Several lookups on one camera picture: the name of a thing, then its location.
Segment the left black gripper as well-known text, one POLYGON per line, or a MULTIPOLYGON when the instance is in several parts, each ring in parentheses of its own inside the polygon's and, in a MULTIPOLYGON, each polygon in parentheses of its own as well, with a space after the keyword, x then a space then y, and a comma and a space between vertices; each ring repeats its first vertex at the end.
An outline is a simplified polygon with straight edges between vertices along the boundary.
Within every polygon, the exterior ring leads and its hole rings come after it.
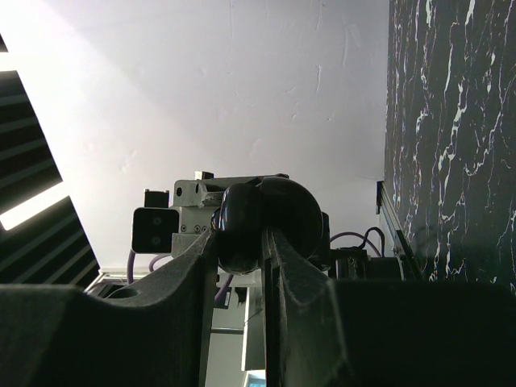
POLYGON ((172 251, 164 255, 179 256, 210 228, 212 215, 220 209, 227 188, 239 183, 257 186, 265 178, 265 175, 215 177, 200 171, 193 180, 176 181, 171 190, 146 189, 143 207, 172 208, 179 212, 179 232, 173 234, 172 251))

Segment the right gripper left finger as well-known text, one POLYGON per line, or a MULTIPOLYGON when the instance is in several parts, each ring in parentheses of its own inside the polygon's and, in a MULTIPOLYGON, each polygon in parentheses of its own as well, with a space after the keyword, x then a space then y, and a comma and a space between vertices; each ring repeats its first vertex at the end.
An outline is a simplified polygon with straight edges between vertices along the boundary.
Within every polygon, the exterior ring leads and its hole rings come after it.
POLYGON ((108 298, 72 285, 3 285, 4 386, 202 386, 217 237, 108 298))

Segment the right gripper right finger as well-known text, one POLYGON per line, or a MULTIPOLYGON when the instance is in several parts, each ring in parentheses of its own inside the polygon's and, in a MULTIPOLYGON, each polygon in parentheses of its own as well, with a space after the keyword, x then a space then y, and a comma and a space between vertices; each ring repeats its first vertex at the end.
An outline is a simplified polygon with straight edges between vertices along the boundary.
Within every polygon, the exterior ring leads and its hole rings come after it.
POLYGON ((331 279, 274 228, 262 252, 267 385, 514 385, 509 290, 331 279))

